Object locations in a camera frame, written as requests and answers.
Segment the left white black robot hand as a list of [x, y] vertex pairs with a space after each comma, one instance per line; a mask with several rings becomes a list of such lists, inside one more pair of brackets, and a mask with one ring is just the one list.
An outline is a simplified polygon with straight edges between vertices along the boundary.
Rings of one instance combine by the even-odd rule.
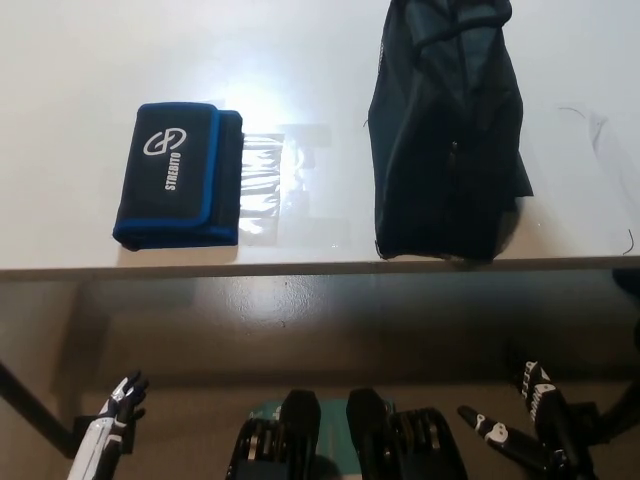
[[69, 480], [111, 480], [123, 455], [133, 452], [149, 381], [140, 370], [125, 376], [91, 419], [68, 473]]

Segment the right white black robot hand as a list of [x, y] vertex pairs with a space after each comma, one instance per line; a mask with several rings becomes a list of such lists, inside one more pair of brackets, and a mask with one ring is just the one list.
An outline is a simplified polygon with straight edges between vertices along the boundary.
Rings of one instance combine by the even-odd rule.
[[547, 479], [595, 479], [587, 442], [561, 390], [537, 360], [515, 357], [507, 362], [512, 385], [524, 400], [536, 435], [509, 427], [462, 405], [459, 416], [493, 450]]

